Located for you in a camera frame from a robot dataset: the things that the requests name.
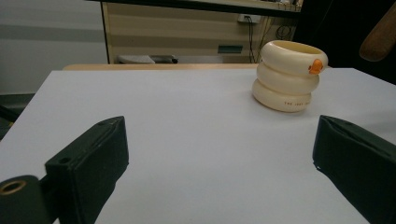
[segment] white wall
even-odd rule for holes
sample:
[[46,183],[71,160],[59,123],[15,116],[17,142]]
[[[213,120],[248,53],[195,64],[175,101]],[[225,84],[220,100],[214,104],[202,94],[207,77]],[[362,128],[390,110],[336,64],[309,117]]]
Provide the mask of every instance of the white wall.
[[0,94],[35,93],[73,63],[107,63],[100,3],[0,1]]

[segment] wire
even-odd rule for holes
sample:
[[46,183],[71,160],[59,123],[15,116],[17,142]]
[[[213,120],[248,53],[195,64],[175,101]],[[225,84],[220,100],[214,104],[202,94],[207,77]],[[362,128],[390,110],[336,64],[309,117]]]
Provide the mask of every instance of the wire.
[[248,57],[250,59],[251,63],[255,63],[256,59],[254,58],[254,53],[253,53],[253,21],[251,20],[251,18],[249,16],[246,17],[248,20],[248,41],[249,41],[249,45],[250,45],[250,51],[248,54]]
[[257,53],[257,61],[260,59],[261,54],[262,54],[261,50],[262,50],[262,47],[263,47],[263,44],[264,44],[264,38],[265,38],[265,37],[267,36],[267,34],[270,32],[271,27],[272,27],[272,26],[274,25],[274,23],[275,23],[275,20],[276,20],[276,17],[274,17],[273,22],[271,23],[270,17],[268,17],[267,20],[266,20],[266,22],[265,22],[264,33],[262,34],[262,41],[260,42],[259,49],[258,49],[258,53]]

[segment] white table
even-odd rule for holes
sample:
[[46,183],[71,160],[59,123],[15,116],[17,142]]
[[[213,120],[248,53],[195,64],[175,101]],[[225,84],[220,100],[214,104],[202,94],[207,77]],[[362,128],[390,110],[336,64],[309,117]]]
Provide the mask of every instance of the white table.
[[282,113],[251,95],[255,69],[54,71],[0,143],[0,180],[44,163],[123,115],[130,166],[96,223],[367,223],[312,150],[319,115],[396,144],[396,88],[327,69],[311,105]]

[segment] white table surface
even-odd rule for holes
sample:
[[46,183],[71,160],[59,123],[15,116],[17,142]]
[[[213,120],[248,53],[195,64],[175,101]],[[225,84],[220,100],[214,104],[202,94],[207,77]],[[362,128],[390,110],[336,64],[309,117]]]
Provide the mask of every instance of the white table surface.
[[0,143],[0,180],[44,163],[123,115],[130,165],[96,223],[367,223],[312,150],[319,115],[396,144],[396,88],[327,69],[311,105],[282,113],[251,95],[254,69],[54,71]]

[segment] power outlet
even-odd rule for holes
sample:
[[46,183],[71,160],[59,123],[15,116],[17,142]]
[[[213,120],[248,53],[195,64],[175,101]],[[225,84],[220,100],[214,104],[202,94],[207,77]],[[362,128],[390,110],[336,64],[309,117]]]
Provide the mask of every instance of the power outlet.
[[240,22],[249,22],[248,17],[250,17],[252,23],[259,23],[261,16],[257,15],[249,15],[249,14],[239,14],[238,21]]

